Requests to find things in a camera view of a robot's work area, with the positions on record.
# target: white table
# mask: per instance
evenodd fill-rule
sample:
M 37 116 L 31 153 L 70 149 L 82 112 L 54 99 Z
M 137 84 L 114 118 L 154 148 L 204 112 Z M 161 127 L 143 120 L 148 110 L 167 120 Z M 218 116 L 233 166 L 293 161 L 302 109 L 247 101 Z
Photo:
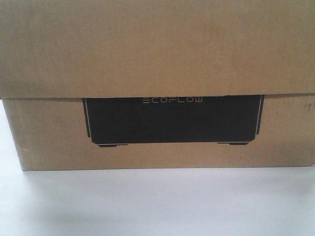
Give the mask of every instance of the white table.
M 0 135 L 0 235 L 315 235 L 314 167 L 22 172 Z

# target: box flap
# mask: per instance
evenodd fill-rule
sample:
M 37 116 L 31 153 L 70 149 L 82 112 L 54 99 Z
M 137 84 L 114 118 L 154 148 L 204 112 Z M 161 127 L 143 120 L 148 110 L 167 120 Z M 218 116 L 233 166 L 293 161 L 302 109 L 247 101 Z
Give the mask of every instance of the box flap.
M 315 92 L 315 2 L 0 2 L 0 97 Z

